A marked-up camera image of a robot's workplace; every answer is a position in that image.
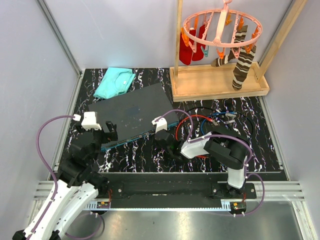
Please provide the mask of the dark grey network switch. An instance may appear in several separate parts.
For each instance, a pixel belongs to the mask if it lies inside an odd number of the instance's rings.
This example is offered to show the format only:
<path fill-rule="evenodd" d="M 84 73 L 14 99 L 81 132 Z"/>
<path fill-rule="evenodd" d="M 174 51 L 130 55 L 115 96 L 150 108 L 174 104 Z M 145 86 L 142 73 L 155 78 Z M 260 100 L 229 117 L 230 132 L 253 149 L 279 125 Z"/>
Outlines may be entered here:
<path fill-rule="evenodd" d="M 117 141 L 102 145 L 103 152 L 155 133 L 152 124 L 173 109 L 161 83 L 136 89 L 128 93 L 102 100 L 88 106 L 97 112 L 97 121 L 107 131 L 106 121 L 116 125 Z"/>

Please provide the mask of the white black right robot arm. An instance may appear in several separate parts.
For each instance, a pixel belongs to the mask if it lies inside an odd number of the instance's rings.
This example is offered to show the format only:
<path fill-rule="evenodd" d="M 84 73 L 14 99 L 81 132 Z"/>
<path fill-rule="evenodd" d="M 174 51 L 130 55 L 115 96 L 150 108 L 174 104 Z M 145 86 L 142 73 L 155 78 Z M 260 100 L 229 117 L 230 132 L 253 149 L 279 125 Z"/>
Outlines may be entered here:
<path fill-rule="evenodd" d="M 165 127 L 157 127 L 155 142 L 178 163 L 207 155 L 227 167 L 226 192 L 232 198 L 239 198 L 245 192 L 247 165 L 253 157 L 248 141 L 227 128 L 216 126 L 203 136 L 176 140 Z"/>

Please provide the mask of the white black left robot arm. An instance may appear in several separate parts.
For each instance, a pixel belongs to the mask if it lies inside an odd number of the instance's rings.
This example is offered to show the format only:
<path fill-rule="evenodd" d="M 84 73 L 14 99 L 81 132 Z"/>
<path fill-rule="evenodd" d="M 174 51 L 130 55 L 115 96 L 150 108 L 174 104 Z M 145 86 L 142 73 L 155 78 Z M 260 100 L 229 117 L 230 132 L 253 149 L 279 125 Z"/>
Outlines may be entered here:
<path fill-rule="evenodd" d="M 61 240 L 67 229 L 95 198 L 111 198 L 107 177 L 93 170 L 103 144 L 118 140 L 117 126 L 106 121 L 107 131 L 96 124 L 77 124 L 80 136 L 68 158 L 52 175 L 54 184 L 28 227 L 14 233 L 14 240 Z"/>

